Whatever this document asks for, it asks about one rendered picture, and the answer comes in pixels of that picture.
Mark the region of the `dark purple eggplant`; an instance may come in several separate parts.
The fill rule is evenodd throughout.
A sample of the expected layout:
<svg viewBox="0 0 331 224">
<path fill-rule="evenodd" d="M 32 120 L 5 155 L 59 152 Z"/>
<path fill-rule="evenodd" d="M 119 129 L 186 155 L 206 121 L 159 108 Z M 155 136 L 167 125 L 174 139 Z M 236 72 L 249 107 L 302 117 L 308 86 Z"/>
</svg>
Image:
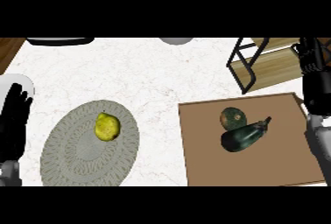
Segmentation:
<svg viewBox="0 0 331 224">
<path fill-rule="evenodd" d="M 221 147 L 229 152 L 239 152 L 248 148 L 264 136 L 271 117 L 267 116 L 263 121 L 251 123 L 237 129 L 229 130 L 221 134 Z"/>
</svg>

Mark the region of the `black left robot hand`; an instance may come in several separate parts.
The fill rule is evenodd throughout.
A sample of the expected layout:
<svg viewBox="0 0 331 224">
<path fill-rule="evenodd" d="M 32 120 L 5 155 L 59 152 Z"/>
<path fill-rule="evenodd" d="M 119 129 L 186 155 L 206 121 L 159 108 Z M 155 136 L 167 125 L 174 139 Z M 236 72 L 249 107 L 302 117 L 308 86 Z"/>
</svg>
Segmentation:
<svg viewBox="0 0 331 224">
<path fill-rule="evenodd" d="M 0 113 L 0 163 L 17 161 L 25 152 L 26 120 L 32 98 L 26 96 L 22 85 L 11 84 Z"/>
</svg>

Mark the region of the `black and white appliance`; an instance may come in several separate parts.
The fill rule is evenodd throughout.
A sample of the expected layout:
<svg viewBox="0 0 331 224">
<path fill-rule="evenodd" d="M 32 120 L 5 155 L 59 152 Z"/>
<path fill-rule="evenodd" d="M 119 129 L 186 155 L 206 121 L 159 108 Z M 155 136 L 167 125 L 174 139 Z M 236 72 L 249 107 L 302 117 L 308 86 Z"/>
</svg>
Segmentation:
<svg viewBox="0 0 331 224">
<path fill-rule="evenodd" d="M 93 38 L 26 38 L 34 46 L 75 46 L 88 44 Z"/>
</svg>

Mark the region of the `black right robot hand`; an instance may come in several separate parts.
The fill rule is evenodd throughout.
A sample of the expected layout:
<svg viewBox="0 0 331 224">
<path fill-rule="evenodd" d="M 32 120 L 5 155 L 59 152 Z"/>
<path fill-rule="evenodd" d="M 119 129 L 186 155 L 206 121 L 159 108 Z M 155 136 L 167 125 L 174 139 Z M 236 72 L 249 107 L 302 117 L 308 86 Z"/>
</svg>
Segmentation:
<svg viewBox="0 0 331 224">
<path fill-rule="evenodd" d="M 331 116 L 331 38 L 300 38 L 294 44 L 302 74 L 304 107 Z"/>
</svg>

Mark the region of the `grey woven oval placemat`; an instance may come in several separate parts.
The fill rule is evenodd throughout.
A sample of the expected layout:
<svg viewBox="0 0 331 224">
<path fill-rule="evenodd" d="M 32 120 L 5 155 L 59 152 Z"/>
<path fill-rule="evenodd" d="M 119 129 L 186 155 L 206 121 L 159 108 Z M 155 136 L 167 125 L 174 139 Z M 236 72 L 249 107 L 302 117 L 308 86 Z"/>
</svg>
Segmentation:
<svg viewBox="0 0 331 224">
<path fill-rule="evenodd" d="M 99 113 L 119 122 L 118 137 L 107 142 L 94 134 Z M 106 100 L 81 104 L 59 120 L 44 143 L 42 186 L 118 186 L 130 174 L 138 146 L 138 126 L 127 108 Z"/>
</svg>

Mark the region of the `yellow pear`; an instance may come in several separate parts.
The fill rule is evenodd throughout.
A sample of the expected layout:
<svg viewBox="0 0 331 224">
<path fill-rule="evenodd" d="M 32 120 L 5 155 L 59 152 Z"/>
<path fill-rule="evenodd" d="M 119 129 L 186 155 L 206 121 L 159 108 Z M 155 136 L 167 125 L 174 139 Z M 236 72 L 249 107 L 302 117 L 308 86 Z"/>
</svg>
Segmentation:
<svg viewBox="0 0 331 224">
<path fill-rule="evenodd" d="M 94 134 L 100 141 L 112 141 L 119 135 L 119 119 L 106 113 L 97 115 Z"/>
</svg>

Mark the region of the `green avocado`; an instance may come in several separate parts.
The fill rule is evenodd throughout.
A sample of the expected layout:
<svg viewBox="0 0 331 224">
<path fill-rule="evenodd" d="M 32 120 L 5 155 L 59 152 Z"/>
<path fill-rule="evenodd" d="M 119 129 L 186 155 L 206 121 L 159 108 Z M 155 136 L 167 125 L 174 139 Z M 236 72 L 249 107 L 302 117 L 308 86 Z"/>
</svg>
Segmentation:
<svg viewBox="0 0 331 224">
<path fill-rule="evenodd" d="M 226 130 L 234 130 L 246 125 L 246 118 L 243 112 L 233 107 L 227 107 L 221 111 L 220 123 Z"/>
</svg>

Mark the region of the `grey round object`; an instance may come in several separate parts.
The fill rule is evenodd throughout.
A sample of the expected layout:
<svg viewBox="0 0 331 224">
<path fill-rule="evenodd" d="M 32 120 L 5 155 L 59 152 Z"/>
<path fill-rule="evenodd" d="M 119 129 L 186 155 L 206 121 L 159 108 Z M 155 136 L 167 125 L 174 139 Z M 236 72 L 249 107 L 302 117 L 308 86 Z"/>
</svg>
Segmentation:
<svg viewBox="0 0 331 224">
<path fill-rule="evenodd" d="M 192 41 L 192 38 L 161 38 L 159 40 L 168 45 L 178 46 L 189 43 Z"/>
</svg>

